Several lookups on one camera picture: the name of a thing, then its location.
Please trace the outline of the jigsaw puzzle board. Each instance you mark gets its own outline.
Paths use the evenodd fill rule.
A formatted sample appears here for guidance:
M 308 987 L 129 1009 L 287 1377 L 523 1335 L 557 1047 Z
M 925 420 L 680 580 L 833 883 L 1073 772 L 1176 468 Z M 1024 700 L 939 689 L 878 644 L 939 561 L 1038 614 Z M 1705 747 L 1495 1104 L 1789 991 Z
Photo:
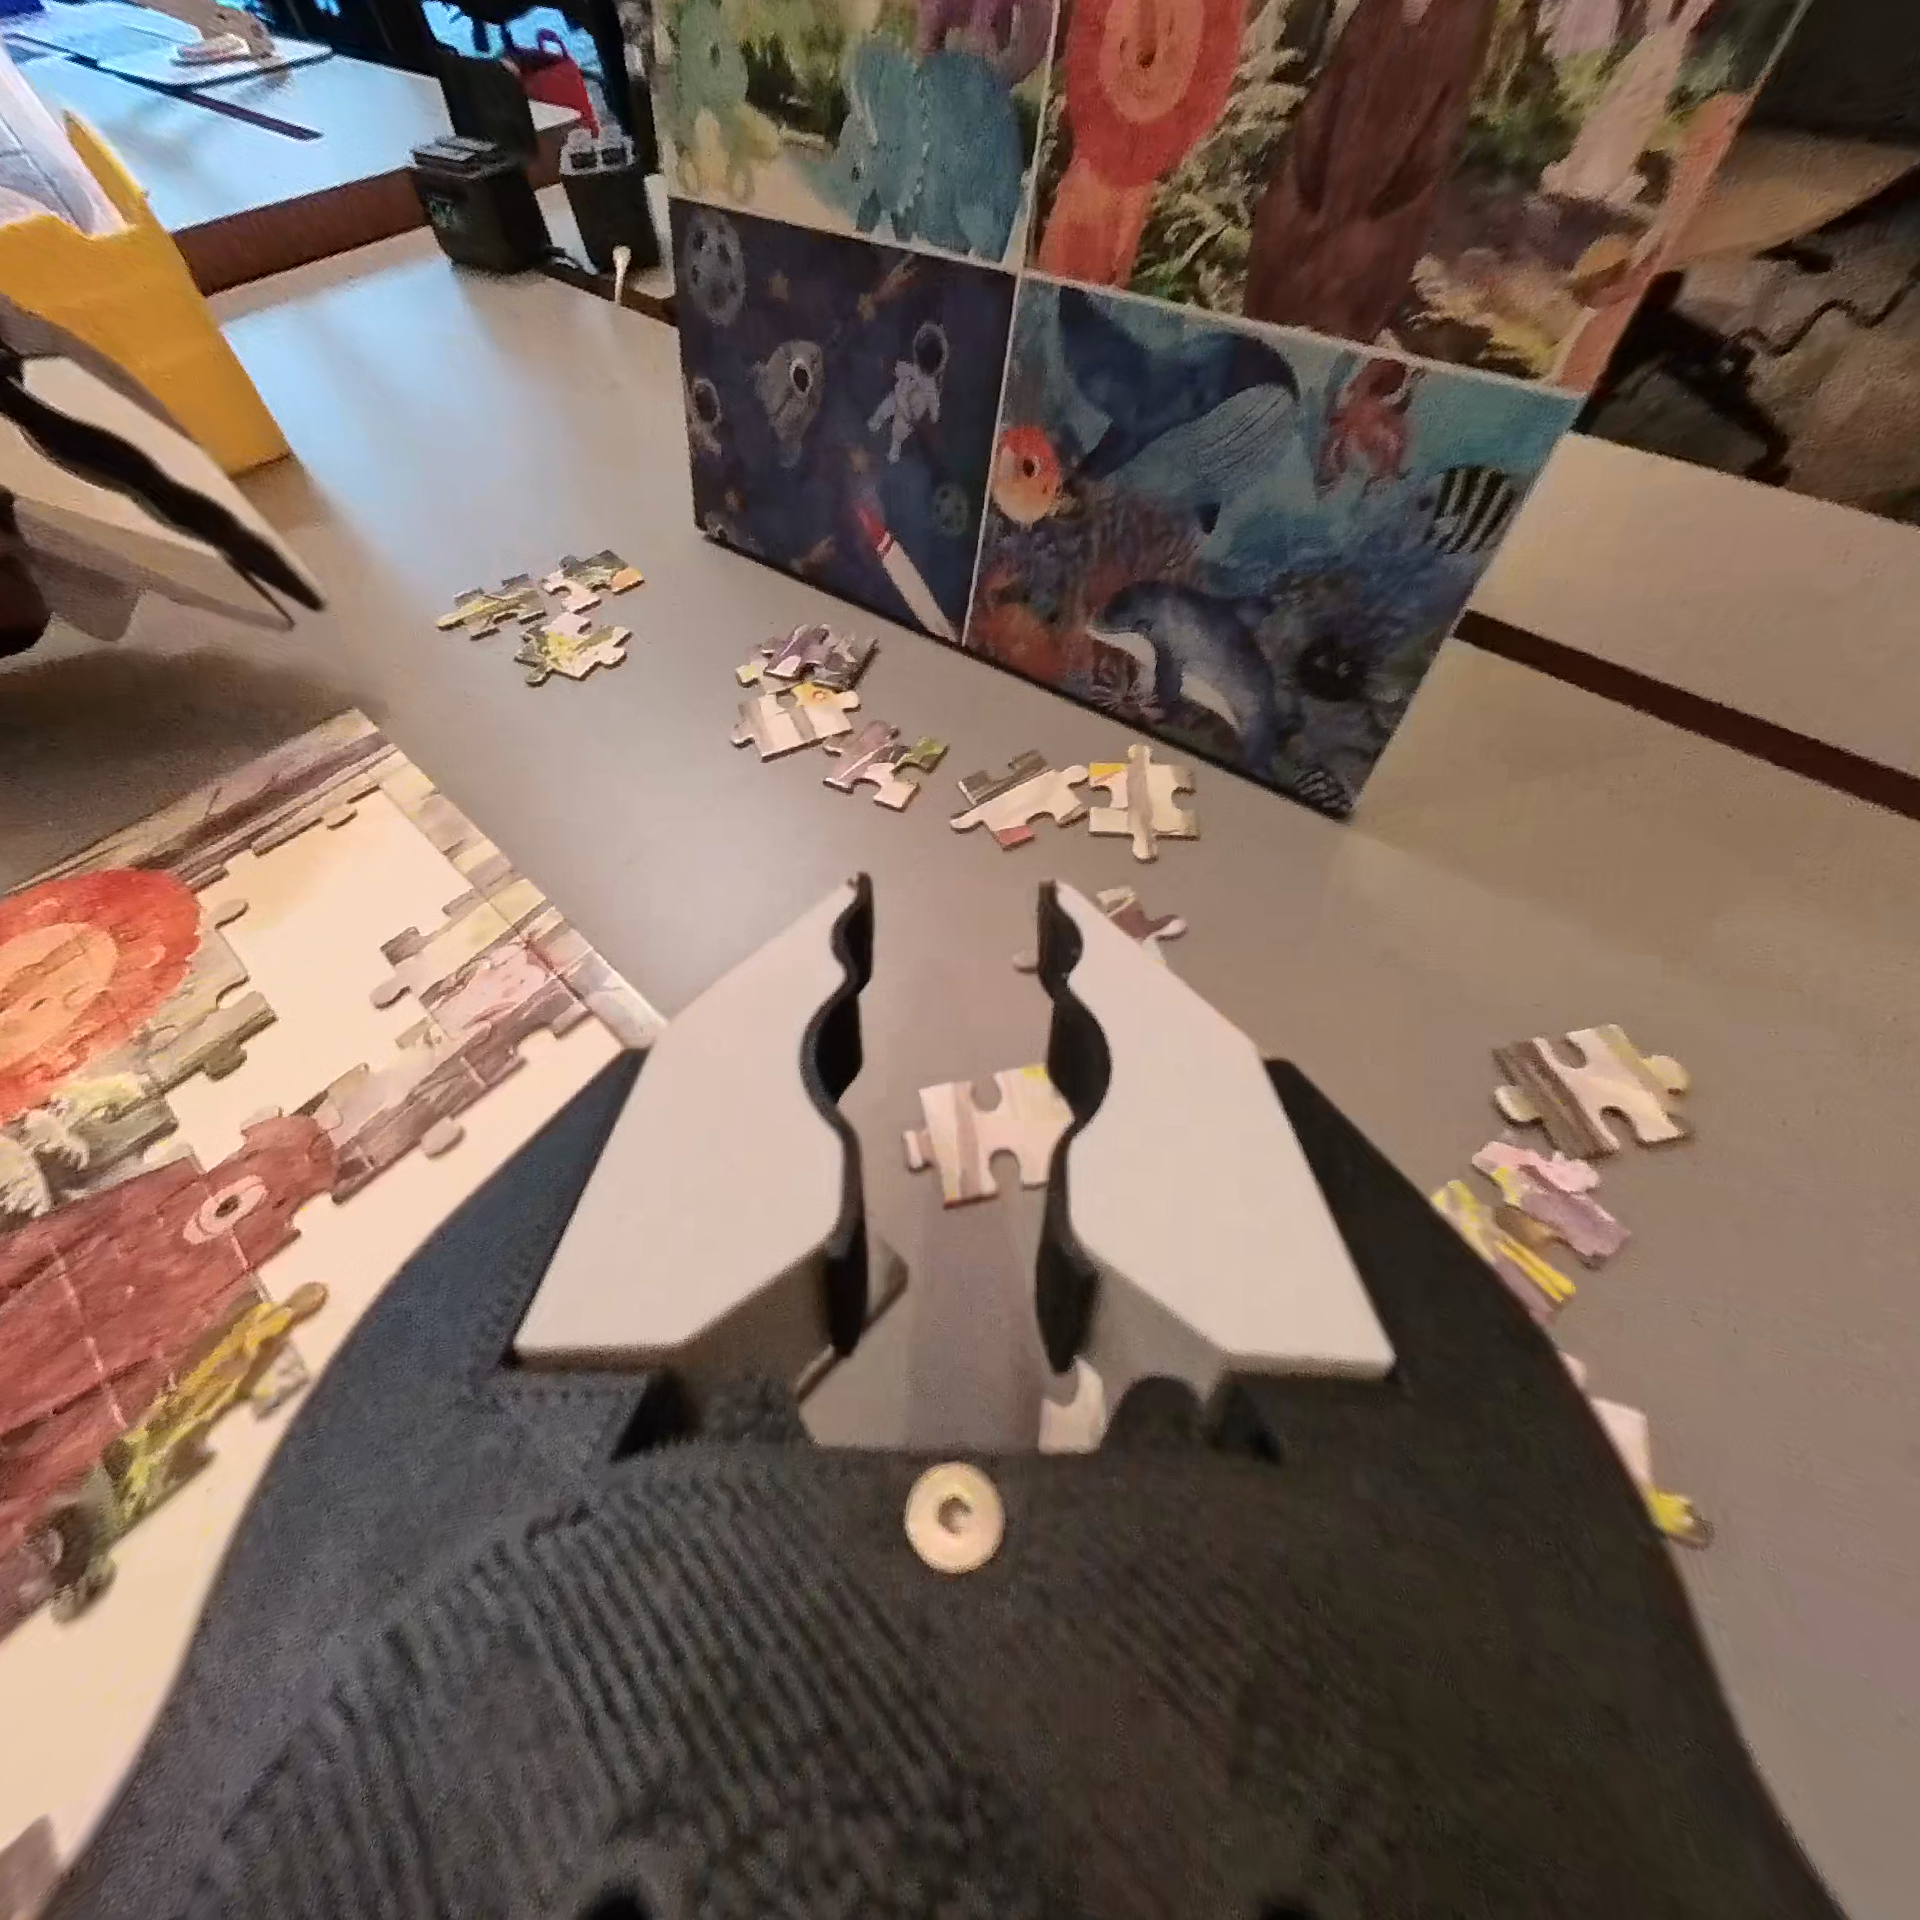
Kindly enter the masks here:
M 360 714 L 4 895 L 4 1635 L 659 1011 Z

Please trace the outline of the scattered loose puzzle pieces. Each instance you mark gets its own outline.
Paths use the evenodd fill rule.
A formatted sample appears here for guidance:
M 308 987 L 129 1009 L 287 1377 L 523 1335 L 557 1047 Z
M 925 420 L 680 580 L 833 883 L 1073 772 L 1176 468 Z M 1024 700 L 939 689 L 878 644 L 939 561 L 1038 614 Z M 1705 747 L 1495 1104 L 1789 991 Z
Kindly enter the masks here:
M 1115 930 L 1139 945 L 1148 961 L 1160 966 L 1153 955 L 1153 935 L 1140 937 L 1121 927 L 1115 915 L 1107 913 L 1099 902 L 1092 898 L 1092 905 Z M 656 1039 L 639 1044 L 629 1094 L 633 1090 L 639 1060 L 653 1043 Z M 1500 1072 L 1503 1079 L 1495 1094 L 1500 1114 L 1515 1124 L 1542 1127 L 1552 1140 L 1552 1155 L 1547 1158 L 1515 1144 L 1492 1144 L 1477 1158 L 1477 1169 L 1501 1192 L 1503 1207 L 1491 1209 L 1472 1198 L 1465 1187 L 1453 1184 L 1438 1196 L 1436 1207 L 1417 1207 L 1414 1222 L 1420 1227 L 1441 1227 L 1444 1252 L 1473 1252 L 1495 1281 L 1519 1289 L 1519 1303 L 1528 1312 L 1550 1314 L 1573 1296 L 1573 1283 L 1536 1256 L 1521 1236 L 1512 1234 L 1505 1218 L 1521 1218 L 1536 1230 L 1557 1236 L 1579 1259 L 1603 1262 L 1612 1257 L 1625 1242 L 1625 1230 L 1592 1202 L 1598 1179 L 1592 1162 L 1619 1151 L 1615 1121 L 1640 1146 L 1668 1146 L 1681 1138 L 1684 1127 L 1672 1115 L 1671 1104 L 1688 1089 L 1688 1076 L 1667 1057 L 1645 1057 L 1615 1027 L 1581 1030 L 1564 1043 L 1528 1040 L 1508 1047 L 1501 1055 Z M 1339 1223 L 1332 1179 L 1318 1174 L 1315 1177 L 1359 1268 L 1359 1230 Z M 557 1244 L 559 1239 L 540 1267 L 536 1287 Z M 1375 1311 L 1384 1329 L 1384 1312 L 1379 1306 Z M 1407 1337 L 1387 1337 L 1396 1355 L 1396 1367 L 1407 1355 Z M 513 1334 L 509 1358 L 517 1362 Z M 1099 1383 L 1085 1366 L 1076 1367 L 1070 1377 L 1055 1377 L 1051 1372 L 1048 1377 L 1063 1380 L 1063 1399 L 1054 1399 L 1051 1394 L 1043 1394 L 1040 1399 L 1040 1451 L 1092 1451 L 1112 1425 L 1112 1412 L 1103 1408 Z

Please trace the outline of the yellow cardboard box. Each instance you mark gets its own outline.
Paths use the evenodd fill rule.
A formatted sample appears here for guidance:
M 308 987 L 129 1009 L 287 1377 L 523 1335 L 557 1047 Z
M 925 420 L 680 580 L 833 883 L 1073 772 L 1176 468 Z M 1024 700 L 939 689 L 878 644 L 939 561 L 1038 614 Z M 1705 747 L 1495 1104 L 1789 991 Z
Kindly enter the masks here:
M 55 212 L 6 224 L 4 297 L 109 358 L 228 476 L 287 459 L 278 420 L 144 191 L 83 118 L 65 112 L 63 134 L 120 224 L 96 236 Z

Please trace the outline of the illustrated puzzle box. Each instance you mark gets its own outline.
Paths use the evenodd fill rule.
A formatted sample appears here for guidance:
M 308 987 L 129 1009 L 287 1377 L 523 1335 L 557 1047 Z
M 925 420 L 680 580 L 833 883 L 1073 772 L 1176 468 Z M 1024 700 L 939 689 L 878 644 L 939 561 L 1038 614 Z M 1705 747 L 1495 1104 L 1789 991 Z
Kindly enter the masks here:
M 645 6 L 694 528 L 1347 819 L 1805 12 Z

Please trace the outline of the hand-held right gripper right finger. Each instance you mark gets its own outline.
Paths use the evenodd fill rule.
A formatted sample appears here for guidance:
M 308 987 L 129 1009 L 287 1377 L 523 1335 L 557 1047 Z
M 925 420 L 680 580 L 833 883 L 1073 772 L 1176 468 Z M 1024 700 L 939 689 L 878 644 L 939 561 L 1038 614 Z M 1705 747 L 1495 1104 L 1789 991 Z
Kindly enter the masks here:
M 1065 883 L 1040 887 L 1046 1367 L 1115 1412 L 1150 1378 L 1384 1380 L 1395 1348 L 1257 1044 Z

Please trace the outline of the white striped puzzle piece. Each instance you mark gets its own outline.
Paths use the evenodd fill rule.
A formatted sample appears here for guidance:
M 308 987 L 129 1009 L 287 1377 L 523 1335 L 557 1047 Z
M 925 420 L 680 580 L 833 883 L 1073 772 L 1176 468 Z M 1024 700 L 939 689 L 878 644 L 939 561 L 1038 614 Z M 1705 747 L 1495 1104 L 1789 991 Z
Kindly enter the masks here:
M 902 1162 L 935 1175 L 943 1209 L 995 1198 L 996 1162 L 1015 1166 L 1021 1188 L 1043 1188 L 1072 1127 L 1072 1110 L 1043 1065 L 996 1072 L 989 1094 L 974 1081 L 924 1089 L 918 1111 L 918 1127 L 902 1132 Z

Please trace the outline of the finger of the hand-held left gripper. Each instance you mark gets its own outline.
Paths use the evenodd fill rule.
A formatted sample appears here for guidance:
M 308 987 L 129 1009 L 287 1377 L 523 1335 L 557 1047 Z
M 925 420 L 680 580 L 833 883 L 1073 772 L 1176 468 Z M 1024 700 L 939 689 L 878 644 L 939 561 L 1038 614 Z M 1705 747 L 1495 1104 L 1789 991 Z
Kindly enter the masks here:
M 125 371 L 1 302 L 1 614 L 324 610 L 299 555 Z
M 287 631 L 295 554 L 203 449 L 144 408 L 4 399 L 1 641 L 125 634 L 145 600 Z

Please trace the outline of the black battery charger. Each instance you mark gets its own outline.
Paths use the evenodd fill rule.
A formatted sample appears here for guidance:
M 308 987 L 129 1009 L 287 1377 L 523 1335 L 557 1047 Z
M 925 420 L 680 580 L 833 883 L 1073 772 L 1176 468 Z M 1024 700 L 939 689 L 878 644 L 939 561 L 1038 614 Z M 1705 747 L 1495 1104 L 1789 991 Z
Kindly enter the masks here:
M 513 154 L 481 138 L 440 135 L 414 146 L 408 179 L 452 266 L 513 276 L 548 260 L 536 192 Z

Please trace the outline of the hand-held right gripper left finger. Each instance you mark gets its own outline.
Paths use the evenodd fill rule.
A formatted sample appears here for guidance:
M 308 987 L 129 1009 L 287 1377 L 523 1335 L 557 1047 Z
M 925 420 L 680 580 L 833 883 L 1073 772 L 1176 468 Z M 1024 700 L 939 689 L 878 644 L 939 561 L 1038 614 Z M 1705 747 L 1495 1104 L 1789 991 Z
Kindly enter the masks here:
M 668 1019 L 519 1321 L 521 1367 L 803 1401 L 901 1303 L 843 1114 L 873 934 L 856 873 Z

